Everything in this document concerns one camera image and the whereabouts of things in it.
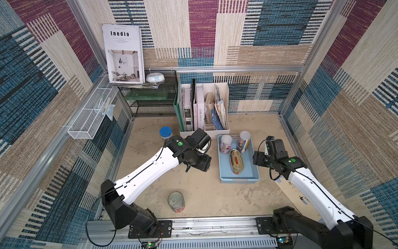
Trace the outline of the pink can white lid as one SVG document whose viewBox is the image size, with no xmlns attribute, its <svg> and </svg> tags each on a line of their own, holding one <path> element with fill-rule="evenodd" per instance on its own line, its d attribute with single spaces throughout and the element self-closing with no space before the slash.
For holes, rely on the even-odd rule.
<svg viewBox="0 0 398 249">
<path fill-rule="evenodd" d="M 230 150 L 231 150 L 232 142 L 233 142 L 233 138 L 228 134 L 224 134 L 220 140 L 220 152 L 224 155 L 229 154 Z"/>
</svg>

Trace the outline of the colourful can with spoon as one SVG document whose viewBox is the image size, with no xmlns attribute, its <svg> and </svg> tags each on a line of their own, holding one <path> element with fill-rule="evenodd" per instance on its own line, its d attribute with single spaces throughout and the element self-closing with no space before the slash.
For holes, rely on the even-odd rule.
<svg viewBox="0 0 398 249">
<path fill-rule="evenodd" d="M 241 153 L 244 153 L 248 147 L 250 140 L 251 140 L 251 134 L 248 131 L 242 131 L 239 134 L 237 150 Z"/>
</svg>

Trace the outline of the oval gold fish tin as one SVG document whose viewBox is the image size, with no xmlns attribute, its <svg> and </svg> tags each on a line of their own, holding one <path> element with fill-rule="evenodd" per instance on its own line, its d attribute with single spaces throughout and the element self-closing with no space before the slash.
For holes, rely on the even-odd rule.
<svg viewBox="0 0 398 249">
<path fill-rule="evenodd" d="M 230 166 L 234 174 L 241 174 L 244 170 L 244 163 L 241 153 L 237 149 L 230 151 Z"/>
</svg>

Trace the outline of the light blue plastic basket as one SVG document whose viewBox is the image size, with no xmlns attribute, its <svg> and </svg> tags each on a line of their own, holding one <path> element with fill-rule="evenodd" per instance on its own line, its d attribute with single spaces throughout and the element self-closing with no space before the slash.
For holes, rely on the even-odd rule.
<svg viewBox="0 0 398 249">
<path fill-rule="evenodd" d="M 223 154 L 221 146 L 222 135 L 218 136 L 218 161 L 221 183 L 253 184 L 260 180 L 258 166 L 254 165 L 254 148 L 249 142 L 247 148 L 242 153 L 237 150 L 239 136 L 231 135 L 232 142 L 230 152 Z"/>
</svg>

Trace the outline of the silver round pull-tab can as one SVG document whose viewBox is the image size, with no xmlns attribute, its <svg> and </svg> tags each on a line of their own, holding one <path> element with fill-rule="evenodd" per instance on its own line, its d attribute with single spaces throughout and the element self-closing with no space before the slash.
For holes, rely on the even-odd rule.
<svg viewBox="0 0 398 249">
<path fill-rule="evenodd" d="M 176 213 L 182 212 L 185 208 L 185 201 L 181 192 L 172 192 L 168 197 L 168 203 Z"/>
</svg>

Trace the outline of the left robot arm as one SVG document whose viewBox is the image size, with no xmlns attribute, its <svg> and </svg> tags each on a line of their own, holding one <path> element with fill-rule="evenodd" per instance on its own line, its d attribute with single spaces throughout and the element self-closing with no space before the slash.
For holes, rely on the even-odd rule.
<svg viewBox="0 0 398 249">
<path fill-rule="evenodd" d="M 186 138 L 175 135 L 132 173 L 115 182 L 105 180 L 97 200 L 101 201 L 115 230 L 131 226 L 149 238 L 161 235 L 154 213 L 136 205 L 136 198 L 163 174 L 180 164 L 186 165 L 188 170 L 208 171 L 211 157 L 207 151 L 210 146 L 211 137 L 202 129 L 197 129 Z"/>
</svg>

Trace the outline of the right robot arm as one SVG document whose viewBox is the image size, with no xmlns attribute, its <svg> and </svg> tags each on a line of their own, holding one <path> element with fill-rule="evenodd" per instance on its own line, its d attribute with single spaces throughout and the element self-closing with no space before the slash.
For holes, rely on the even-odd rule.
<svg viewBox="0 0 398 249">
<path fill-rule="evenodd" d="M 273 211 L 273 216 L 259 220 L 258 228 L 268 234 L 296 233 L 322 249 L 371 249 L 376 233 L 371 221 L 355 215 L 342 205 L 315 178 L 299 157 L 290 157 L 281 139 L 263 140 L 265 151 L 255 151 L 254 165 L 269 168 L 288 180 L 313 205 L 322 222 L 314 221 L 290 206 Z"/>
</svg>

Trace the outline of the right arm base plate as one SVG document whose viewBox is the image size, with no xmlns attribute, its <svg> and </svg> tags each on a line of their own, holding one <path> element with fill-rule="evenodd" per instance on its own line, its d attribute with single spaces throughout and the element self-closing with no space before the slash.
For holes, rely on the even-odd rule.
<svg viewBox="0 0 398 249">
<path fill-rule="evenodd" d="M 293 228 L 288 228 L 282 221 L 274 221 L 272 216 L 255 218 L 257 230 L 260 235 L 270 235 L 273 238 L 284 234 L 298 234 Z"/>
</svg>

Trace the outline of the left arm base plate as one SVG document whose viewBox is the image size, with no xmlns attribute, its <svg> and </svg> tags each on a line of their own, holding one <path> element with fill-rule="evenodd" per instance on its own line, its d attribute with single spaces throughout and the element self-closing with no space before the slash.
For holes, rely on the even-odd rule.
<svg viewBox="0 0 398 249">
<path fill-rule="evenodd" d="M 157 228 L 154 230 L 152 235 L 143 232 L 141 229 L 134 226 L 130 226 L 128 238 L 129 239 L 157 239 L 157 238 L 170 238 L 172 235 L 173 221 L 172 220 L 160 220 Z"/>
</svg>

